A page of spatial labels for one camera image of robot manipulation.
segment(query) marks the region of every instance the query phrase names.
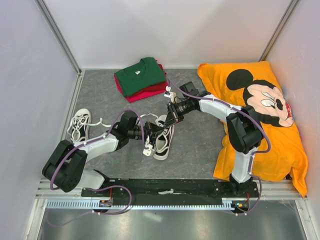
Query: stack of folded clothes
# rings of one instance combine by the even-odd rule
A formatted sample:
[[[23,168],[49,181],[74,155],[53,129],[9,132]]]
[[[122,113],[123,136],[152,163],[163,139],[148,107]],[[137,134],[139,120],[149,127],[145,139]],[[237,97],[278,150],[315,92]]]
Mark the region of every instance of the stack of folded clothes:
[[[117,71],[114,74],[116,86],[129,103],[164,93],[168,83],[161,64],[153,57]]]

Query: sneaker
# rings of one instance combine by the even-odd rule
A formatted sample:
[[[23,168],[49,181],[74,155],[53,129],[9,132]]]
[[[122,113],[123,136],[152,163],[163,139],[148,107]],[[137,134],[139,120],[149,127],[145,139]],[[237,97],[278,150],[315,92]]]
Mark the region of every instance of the sneaker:
[[[163,127],[167,115],[161,115],[155,120],[159,127]],[[170,144],[175,133],[175,126],[166,128],[155,140],[155,153],[153,157],[157,160],[165,160],[169,155]]]
[[[88,140],[89,126],[91,123],[91,113],[88,109],[82,108],[77,111],[74,117],[71,119],[70,125],[67,129],[68,134],[71,135],[71,141],[78,143]]]

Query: cartoon mouse ear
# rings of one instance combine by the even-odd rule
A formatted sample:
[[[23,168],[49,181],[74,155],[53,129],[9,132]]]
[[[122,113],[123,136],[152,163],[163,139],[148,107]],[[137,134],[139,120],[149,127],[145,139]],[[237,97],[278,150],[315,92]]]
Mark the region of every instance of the cartoon mouse ear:
[[[226,78],[226,86],[230,90],[238,90],[247,87],[254,80],[254,76],[246,69],[237,69]]]

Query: mickey mouse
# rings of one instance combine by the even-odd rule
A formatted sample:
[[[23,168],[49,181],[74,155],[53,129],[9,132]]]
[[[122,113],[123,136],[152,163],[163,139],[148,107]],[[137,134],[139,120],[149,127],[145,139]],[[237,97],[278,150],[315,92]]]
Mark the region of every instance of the mickey mouse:
[[[246,69],[231,72],[226,79],[228,89],[235,91],[244,88],[243,100],[258,113],[259,120],[275,127],[291,127],[294,123],[291,108],[284,95],[266,80],[254,80]]]

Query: white wall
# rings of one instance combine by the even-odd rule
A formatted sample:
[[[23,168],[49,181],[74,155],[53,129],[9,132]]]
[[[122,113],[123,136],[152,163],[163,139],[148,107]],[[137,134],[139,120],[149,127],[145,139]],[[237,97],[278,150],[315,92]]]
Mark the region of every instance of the white wall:
[[[309,160],[308,198],[320,224],[320,1],[302,0],[268,60],[285,86]]]
[[[45,0],[82,68],[257,61],[289,0]]]
[[[22,239],[76,73],[33,0],[0,1],[0,238]]]

